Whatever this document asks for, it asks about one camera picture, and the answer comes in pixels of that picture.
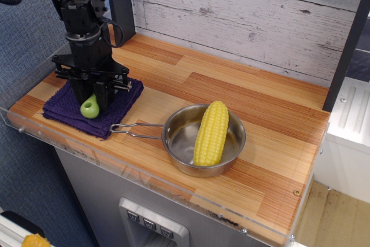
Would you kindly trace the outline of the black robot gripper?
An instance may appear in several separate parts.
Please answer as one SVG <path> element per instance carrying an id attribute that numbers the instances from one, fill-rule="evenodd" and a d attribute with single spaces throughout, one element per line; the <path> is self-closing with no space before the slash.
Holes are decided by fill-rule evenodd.
<path id="1" fill-rule="evenodd" d="M 100 111 L 105 112 L 115 99 L 115 90 L 131 89 L 130 71 L 113 59 L 108 40 L 73 40 L 69 46 L 71 54 L 54 56 L 52 62 L 56 77 L 69 80 L 79 105 L 94 93 Z"/>

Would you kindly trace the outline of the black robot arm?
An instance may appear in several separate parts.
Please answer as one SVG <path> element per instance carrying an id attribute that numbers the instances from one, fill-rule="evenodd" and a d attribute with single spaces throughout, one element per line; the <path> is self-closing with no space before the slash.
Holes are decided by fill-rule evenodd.
<path id="1" fill-rule="evenodd" d="M 1 0 L 5 5 L 18 5 L 22 0 Z M 104 16 L 105 0 L 51 0 L 64 22 L 70 54 L 56 55 L 58 78 L 69 81 L 79 104 L 95 96 L 100 111 L 114 101 L 117 90 L 130 91 L 129 69 L 112 58 L 112 50 L 124 40 L 110 40 L 109 25 L 115 22 Z"/>

